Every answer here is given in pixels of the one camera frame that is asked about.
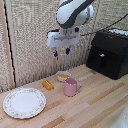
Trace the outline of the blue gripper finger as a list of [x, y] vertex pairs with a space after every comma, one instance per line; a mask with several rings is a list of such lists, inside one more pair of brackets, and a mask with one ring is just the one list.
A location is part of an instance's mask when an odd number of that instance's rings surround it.
[[58, 52], [57, 52], [57, 50], [55, 50], [53, 53], [54, 53], [54, 57], [58, 57]]
[[66, 48], [66, 55], [70, 54], [71, 49], [70, 48]]

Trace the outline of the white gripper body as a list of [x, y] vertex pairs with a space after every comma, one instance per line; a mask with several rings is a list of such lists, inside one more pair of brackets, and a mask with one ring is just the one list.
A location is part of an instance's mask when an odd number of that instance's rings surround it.
[[80, 29], [75, 27], [74, 29], [67, 29], [64, 33], [61, 33], [59, 29], [52, 30], [47, 34], [46, 45], [50, 48], [74, 45], [79, 42]]

